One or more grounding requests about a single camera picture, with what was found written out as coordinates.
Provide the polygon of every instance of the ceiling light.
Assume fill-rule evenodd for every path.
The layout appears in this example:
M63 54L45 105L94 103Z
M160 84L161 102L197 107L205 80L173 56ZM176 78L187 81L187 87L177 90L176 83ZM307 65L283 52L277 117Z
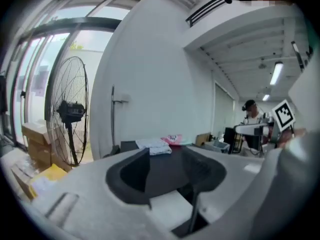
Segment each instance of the ceiling light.
M270 82L271 86L274 86L277 83L277 80L280 76L280 73L281 73L281 70L283 67L284 67L284 64L282 62L275 63L273 75L272 75L271 82Z
M265 101L267 101L268 99L269 99L269 97L270 97L270 95L269 94L266 94L266 95L264 95L264 97L263 97L263 101L265 102Z

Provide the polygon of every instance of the ceiling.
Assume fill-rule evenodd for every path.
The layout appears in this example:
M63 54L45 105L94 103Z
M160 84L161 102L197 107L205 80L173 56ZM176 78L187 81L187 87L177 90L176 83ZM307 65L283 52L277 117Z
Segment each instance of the ceiling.
M309 51L305 21L286 17L260 21L236 29L202 46L238 92L241 100L288 99L288 91L301 74L291 42L295 41L303 60ZM275 86L270 86L275 62L284 64Z

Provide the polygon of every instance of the standing fan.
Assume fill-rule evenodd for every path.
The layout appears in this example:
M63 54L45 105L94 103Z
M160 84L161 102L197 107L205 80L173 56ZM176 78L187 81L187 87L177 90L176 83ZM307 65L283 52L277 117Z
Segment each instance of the standing fan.
M88 79L79 57L67 58L53 83L48 133L55 153L70 166L81 162L87 144Z

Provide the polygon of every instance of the man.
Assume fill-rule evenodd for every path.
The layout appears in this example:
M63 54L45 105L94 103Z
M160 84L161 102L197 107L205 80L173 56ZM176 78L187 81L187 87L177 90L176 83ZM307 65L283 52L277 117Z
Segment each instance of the man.
M246 118L244 119L245 125L259 124L263 114L260 113L256 102L253 99L249 99L242 107L243 111L246 111Z

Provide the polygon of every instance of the fan pole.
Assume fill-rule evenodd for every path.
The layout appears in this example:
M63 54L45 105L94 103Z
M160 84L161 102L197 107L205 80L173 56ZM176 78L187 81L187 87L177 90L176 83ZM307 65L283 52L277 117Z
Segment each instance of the fan pole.
M74 165L78 166L79 163L78 163L78 158L77 158L77 154L76 154L76 150L75 150L74 138L72 135L72 125L71 125L71 123L66 123L65 127L68 131L69 144L70 144L71 154L72 154L72 157L74 160Z

